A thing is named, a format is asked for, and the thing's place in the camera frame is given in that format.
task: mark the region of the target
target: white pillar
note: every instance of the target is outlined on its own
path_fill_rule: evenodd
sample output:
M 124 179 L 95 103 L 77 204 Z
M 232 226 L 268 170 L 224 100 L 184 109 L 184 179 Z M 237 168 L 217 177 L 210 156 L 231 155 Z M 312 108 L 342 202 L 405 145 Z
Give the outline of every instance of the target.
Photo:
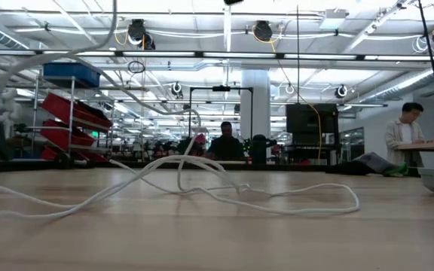
M 267 70 L 243 70 L 241 87 L 254 88 L 254 116 L 252 136 L 270 135 L 270 80 Z M 240 135 L 250 139 L 251 93 L 240 91 Z

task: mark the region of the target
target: black screen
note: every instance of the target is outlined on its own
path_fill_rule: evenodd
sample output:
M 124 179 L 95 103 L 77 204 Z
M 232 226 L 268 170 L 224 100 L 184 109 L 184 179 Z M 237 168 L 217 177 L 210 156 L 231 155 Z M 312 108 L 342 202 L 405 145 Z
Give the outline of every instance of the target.
M 313 107 L 319 112 L 322 133 L 335 132 L 335 120 L 338 119 L 336 104 L 317 104 Z M 286 130 L 291 133 L 316 133 L 318 117 L 309 105 L 286 105 Z

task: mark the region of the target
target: dark hair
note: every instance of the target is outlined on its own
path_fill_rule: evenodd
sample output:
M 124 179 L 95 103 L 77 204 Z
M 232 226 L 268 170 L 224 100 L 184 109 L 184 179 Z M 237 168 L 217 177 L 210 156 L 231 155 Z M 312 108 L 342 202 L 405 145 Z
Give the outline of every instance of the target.
M 232 126 L 232 124 L 228 121 L 224 121 L 221 125 L 220 128 L 224 128 L 224 126 Z
M 416 110 L 418 110 L 418 111 L 420 111 L 420 112 L 423 112 L 423 111 L 424 111 L 423 106 L 420 105 L 420 104 L 417 103 L 417 102 L 406 102 L 406 103 L 403 105 L 403 109 L 402 109 L 402 111 L 403 111 L 403 112 L 410 112 L 410 111 L 413 110 L 413 109 L 416 109 Z

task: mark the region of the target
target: beige jacket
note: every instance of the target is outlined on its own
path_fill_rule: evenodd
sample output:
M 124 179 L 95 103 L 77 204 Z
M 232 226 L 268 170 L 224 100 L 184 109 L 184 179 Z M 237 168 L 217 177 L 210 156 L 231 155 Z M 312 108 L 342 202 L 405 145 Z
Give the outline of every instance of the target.
M 403 135 L 401 133 L 401 125 L 403 123 L 398 119 L 388 123 L 384 140 L 388 149 L 387 160 L 395 165 L 403 162 L 409 163 L 410 156 L 407 157 L 407 152 L 397 150 L 397 147 L 403 144 Z M 411 124 L 411 140 L 425 140 L 423 132 L 421 132 L 420 125 L 416 122 Z M 418 166 L 423 166 L 421 155 L 419 152 L 408 152 L 412 155 L 412 159 Z

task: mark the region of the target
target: workbench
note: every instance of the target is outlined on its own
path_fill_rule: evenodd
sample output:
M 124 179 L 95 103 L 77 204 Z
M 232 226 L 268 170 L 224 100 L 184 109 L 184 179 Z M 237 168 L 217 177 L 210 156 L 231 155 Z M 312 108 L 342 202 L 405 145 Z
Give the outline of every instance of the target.
M 270 215 L 204 194 L 164 194 L 140 181 L 113 197 L 54 221 L 0 219 L 0 270 L 434 270 L 434 193 L 419 178 L 321 172 L 230 172 L 255 188 L 282 191 L 349 185 L 362 210 L 346 215 Z M 84 201 L 133 175 L 123 169 L 0 173 L 0 185 L 53 202 Z M 176 189 L 176 171 L 149 181 Z M 183 185 L 216 186 L 217 177 L 185 170 Z M 217 192 L 237 199 L 232 190 Z M 322 188 L 254 204 L 280 209 L 353 206 L 344 189 Z M 0 210 L 55 212 L 0 194 Z

